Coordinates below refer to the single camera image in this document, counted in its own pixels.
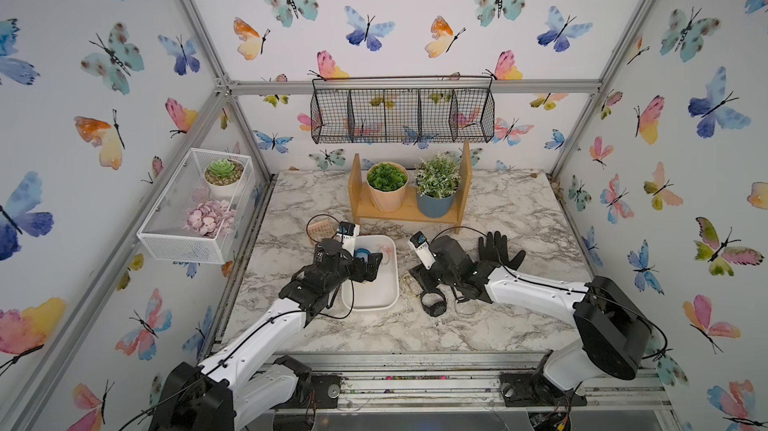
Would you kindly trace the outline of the black watch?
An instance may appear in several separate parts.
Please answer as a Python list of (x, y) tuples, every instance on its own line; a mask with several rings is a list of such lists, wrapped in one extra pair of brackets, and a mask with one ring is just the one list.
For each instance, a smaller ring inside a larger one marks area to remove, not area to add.
[(447, 310), (447, 299), (439, 289), (423, 291), (420, 294), (420, 303), (422, 309), (433, 318), (440, 317)]

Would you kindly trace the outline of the white translucent watch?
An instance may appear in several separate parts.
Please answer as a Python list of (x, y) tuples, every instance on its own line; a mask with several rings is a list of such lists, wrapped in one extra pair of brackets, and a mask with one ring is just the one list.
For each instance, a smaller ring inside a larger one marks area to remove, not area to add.
[(468, 319), (478, 315), (482, 307), (478, 301), (469, 300), (466, 302), (456, 301), (454, 309), (459, 317)]

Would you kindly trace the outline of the blue transparent watch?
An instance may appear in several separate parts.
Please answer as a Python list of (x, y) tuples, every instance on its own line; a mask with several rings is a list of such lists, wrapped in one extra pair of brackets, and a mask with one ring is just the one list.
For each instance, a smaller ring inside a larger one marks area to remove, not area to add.
[(356, 259), (362, 259), (364, 262), (367, 262), (370, 257), (370, 251), (366, 248), (358, 248), (354, 251), (354, 257)]

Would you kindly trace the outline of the pink white watch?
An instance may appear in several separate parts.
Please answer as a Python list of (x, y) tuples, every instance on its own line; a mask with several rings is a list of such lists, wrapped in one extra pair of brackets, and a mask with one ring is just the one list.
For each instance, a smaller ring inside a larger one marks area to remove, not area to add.
[(382, 254), (382, 265), (388, 265), (395, 257), (395, 251), (392, 246), (383, 244), (379, 247), (379, 252)]

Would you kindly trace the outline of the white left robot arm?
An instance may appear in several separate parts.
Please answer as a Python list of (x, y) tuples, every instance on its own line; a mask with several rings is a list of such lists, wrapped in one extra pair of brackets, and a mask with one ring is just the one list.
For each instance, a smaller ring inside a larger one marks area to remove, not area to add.
[(285, 342), (325, 314), (346, 282), (372, 282), (381, 253), (359, 257), (355, 241), (324, 239), (313, 260), (280, 290), (277, 300), (243, 334), (198, 365), (178, 365), (150, 412), (152, 430), (243, 430), (258, 416), (291, 401), (311, 399), (311, 370), (283, 356), (266, 363)]

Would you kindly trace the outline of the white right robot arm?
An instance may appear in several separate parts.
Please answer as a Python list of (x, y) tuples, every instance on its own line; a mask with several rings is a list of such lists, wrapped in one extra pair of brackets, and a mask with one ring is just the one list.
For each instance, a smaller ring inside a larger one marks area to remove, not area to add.
[(458, 302), (519, 306), (576, 328), (578, 338), (548, 352), (526, 378), (528, 392), (539, 398), (561, 397), (601, 375), (631, 381), (643, 360), (655, 356), (647, 346), (656, 326), (607, 277), (581, 283), (524, 274), (525, 251), (511, 255), (500, 232), (479, 238), (477, 259), (447, 235), (428, 240), (418, 232), (409, 245), (420, 260), (411, 274), (426, 295), (447, 286)]

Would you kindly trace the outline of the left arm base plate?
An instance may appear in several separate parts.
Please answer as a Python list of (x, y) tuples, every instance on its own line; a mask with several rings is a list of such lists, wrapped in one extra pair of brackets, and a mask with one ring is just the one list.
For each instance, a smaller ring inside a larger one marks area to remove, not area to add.
[(341, 394), (341, 377), (333, 374), (312, 374), (299, 378), (292, 397), (274, 406), (275, 410), (336, 409)]

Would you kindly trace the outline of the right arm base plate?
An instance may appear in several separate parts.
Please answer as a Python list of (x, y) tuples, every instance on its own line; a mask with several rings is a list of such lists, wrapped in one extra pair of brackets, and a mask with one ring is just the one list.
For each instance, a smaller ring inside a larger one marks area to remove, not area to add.
[(587, 405), (587, 399), (577, 394), (574, 389), (562, 391), (537, 373), (502, 373), (499, 381), (499, 391), (506, 407)]

